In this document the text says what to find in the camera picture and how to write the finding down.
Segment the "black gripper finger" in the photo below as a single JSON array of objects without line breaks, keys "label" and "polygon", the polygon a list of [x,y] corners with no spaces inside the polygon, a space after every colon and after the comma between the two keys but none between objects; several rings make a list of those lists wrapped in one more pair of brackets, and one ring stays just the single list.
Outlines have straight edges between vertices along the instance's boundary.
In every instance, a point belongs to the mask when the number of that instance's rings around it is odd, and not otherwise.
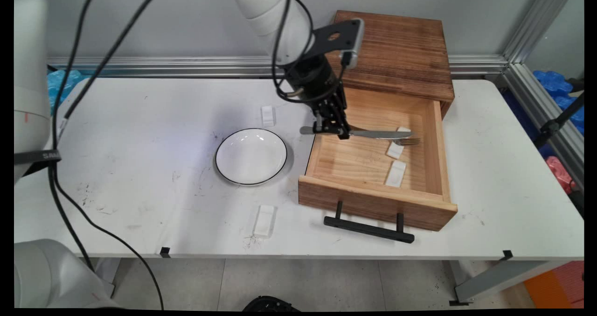
[{"label": "black gripper finger", "polygon": [[312,126],[315,134],[333,134],[330,131],[330,116],[331,110],[329,103],[313,104],[313,115],[315,116],[315,124]]},{"label": "black gripper finger", "polygon": [[330,99],[329,106],[333,119],[330,120],[334,133],[340,140],[350,139],[351,127],[346,120],[345,108],[341,99]]}]

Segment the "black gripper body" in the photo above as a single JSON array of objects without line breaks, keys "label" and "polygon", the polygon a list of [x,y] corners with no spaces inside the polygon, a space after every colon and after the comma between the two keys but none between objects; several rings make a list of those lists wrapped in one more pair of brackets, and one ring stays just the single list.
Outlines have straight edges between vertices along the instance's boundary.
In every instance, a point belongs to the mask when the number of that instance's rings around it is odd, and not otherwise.
[{"label": "black gripper body", "polygon": [[340,112],[347,108],[343,82],[334,73],[326,55],[286,64],[284,73],[294,92],[302,90],[295,102],[307,105],[313,115],[333,116],[333,107]]}]

